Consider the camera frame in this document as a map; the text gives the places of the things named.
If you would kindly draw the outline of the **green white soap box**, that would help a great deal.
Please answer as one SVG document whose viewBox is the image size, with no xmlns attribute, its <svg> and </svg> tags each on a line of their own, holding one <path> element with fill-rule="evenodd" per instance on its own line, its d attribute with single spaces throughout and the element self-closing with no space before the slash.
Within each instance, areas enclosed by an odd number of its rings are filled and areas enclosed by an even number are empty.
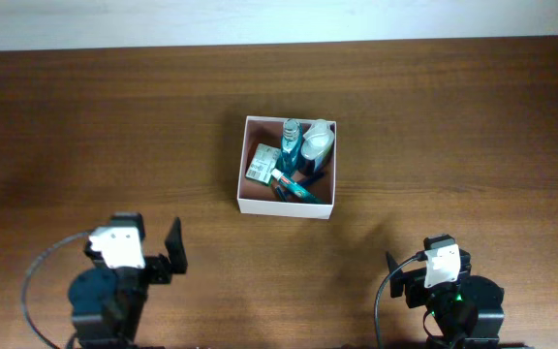
<svg viewBox="0 0 558 349">
<path fill-rule="evenodd" d="M 279 148 L 259 143 L 245 177 L 268 186 L 272 180 L 271 173 L 276 168 L 280 156 Z"/>
</svg>

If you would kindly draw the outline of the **white teal toothpaste tube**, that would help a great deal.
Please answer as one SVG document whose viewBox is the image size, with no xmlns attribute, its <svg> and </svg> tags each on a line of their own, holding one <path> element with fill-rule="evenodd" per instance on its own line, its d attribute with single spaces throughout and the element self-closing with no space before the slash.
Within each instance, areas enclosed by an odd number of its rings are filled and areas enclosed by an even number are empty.
<svg viewBox="0 0 558 349">
<path fill-rule="evenodd" d="M 316 204 L 316 205 L 325 204 L 324 201 L 314 196 L 312 193 L 306 190 L 302 185 L 300 185 L 298 182 L 291 179 L 289 176 L 286 176 L 281 171 L 274 169 L 270 175 L 277 181 L 277 183 L 280 186 L 283 186 L 285 189 L 288 190 L 289 193 L 292 193 L 304 203 Z"/>
</svg>

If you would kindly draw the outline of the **blue disposable razor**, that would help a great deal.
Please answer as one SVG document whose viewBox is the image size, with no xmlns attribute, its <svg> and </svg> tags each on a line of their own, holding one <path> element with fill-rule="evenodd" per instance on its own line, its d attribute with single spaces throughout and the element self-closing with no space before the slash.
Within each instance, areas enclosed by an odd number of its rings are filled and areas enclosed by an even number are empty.
<svg viewBox="0 0 558 349">
<path fill-rule="evenodd" d="M 318 180 L 322 179 L 323 177 L 324 177 L 323 173 L 318 173 L 318 174 L 313 174 L 297 182 L 307 190 L 309 186 L 316 183 Z M 282 202 L 287 202 L 288 197 L 290 195 L 293 195 L 292 193 L 289 193 L 287 189 L 285 189 L 283 186 L 280 186 L 279 184 L 278 187 L 275 189 L 275 192 L 277 193 L 277 195 L 279 196 Z"/>
</svg>

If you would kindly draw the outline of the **teal mouthwash bottle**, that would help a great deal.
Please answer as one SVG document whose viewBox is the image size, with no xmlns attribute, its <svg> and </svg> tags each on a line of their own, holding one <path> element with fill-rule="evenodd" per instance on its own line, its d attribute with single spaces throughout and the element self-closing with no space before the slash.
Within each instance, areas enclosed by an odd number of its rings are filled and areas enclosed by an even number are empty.
<svg viewBox="0 0 558 349">
<path fill-rule="evenodd" d="M 299 155 L 303 142 L 301 123 L 296 119 L 288 119 L 283 124 L 281 138 L 281 154 L 277 169 L 284 175 L 292 176 L 299 167 Z"/>
</svg>

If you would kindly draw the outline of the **clear pump soap bottle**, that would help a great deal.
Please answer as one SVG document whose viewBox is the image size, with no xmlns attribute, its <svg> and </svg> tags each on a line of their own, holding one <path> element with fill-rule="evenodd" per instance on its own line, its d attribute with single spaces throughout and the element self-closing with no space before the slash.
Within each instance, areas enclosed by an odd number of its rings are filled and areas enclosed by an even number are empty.
<svg viewBox="0 0 558 349">
<path fill-rule="evenodd" d="M 316 120 L 303 135 L 300 172 L 313 175 L 321 171 L 328 162 L 334 140 L 335 134 L 331 130 L 331 124 L 324 119 Z"/>
</svg>

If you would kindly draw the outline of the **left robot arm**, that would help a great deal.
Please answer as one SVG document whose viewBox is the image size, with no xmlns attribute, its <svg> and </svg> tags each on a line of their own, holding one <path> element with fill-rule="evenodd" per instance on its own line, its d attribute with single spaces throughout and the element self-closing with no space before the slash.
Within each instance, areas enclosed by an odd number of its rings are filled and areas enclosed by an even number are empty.
<svg viewBox="0 0 558 349">
<path fill-rule="evenodd" d="M 143 217 L 116 213 L 90 231 L 83 253 L 93 267 L 71 283 L 75 339 L 82 348 L 136 348 L 141 314 L 151 285 L 169 285 L 184 274 L 188 261 L 181 220 L 176 217 L 165 238 L 166 254 L 146 256 Z"/>
</svg>

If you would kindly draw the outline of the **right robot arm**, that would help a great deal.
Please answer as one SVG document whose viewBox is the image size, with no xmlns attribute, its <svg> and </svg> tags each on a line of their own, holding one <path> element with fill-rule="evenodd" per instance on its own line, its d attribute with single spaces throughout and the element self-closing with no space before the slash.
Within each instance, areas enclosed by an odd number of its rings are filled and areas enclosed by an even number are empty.
<svg viewBox="0 0 558 349">
<path fill-rule="evenodd" d="M 381 286 L 408 308 L 424 307 L 440 334 L 429 333 L 427 348 L 496 348 L 505 313 L 505 290 L 472 274 L 471 255 L 450 235 L 426 238 L 423 249 L 398 263 L 386 254 L 388 275 Z"/>
</svg>

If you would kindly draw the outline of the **white cardboard box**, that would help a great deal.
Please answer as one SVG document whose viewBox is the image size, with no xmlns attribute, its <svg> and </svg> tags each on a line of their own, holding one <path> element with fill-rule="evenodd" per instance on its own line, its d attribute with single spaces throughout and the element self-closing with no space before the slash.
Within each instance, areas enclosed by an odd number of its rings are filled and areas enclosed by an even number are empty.
<svg viewBox="0 0 558 349">
<path fill-rule="evenodd" d="M 245 119 L 240 154 L 237 202 L 241 213 L 274 215 L 298 218 L 328 219 L 334 209 L 337 178 L 337 143 L 329 152 L 328 163 L 323 167 L 325 175 L 307 187 L 307 190 L 321 199 L 324 204 L 306 204 L 295 195 L 282 201 L 273 188 L 277 182 L 272 179 L 269 185 L 245 177 L 255 150 L 259 143 L 280 147 L 283 123 L 286 118 L 248 115 Z"/>
</svg>

